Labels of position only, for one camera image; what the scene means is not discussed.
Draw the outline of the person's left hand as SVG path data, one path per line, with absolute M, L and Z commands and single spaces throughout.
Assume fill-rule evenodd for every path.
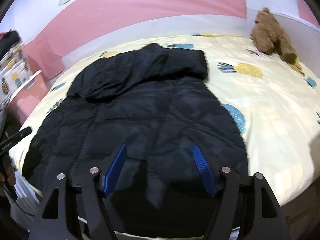
M 7 182 L 10 187 L 14 187 L 16 183 L 15 170 L 12 166 L 11 159 L 8 155 L 1 156 L 1 197 L 5 197 L 3 185 Z

